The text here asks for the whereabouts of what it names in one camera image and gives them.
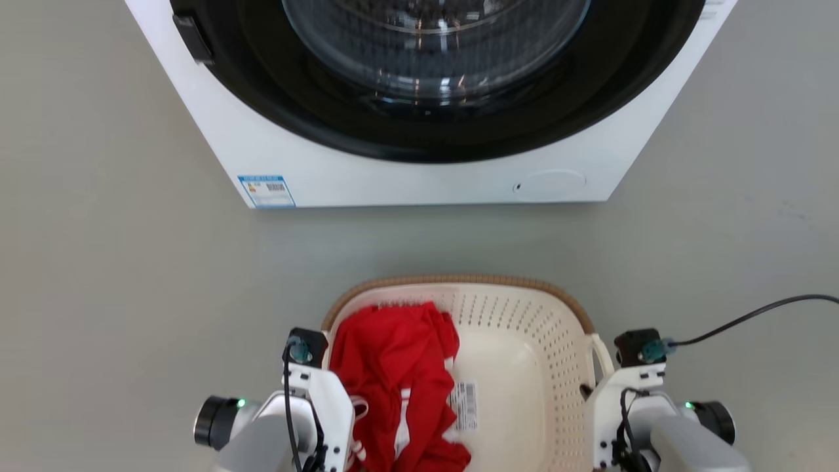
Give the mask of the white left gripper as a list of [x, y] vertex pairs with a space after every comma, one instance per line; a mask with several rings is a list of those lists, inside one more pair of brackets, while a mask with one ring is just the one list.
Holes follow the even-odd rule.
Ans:
[[284, 365], [284, 415], [296, 471], [347, 471], [353, 403], [329, 370]]

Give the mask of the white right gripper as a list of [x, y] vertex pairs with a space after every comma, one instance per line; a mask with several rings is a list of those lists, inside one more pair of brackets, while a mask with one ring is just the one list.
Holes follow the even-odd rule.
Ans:
[[665, 364], [618, 368], [606, 374], [591, 393], [591, 465], [608, 468], [614, 462], [615, 447], [620, 439], [621, 392], [629, 388], [625, 406], [633, 437], [641, 449], [650, 447], [652, 425], [667, 415], [667, 399], [663, 397]]

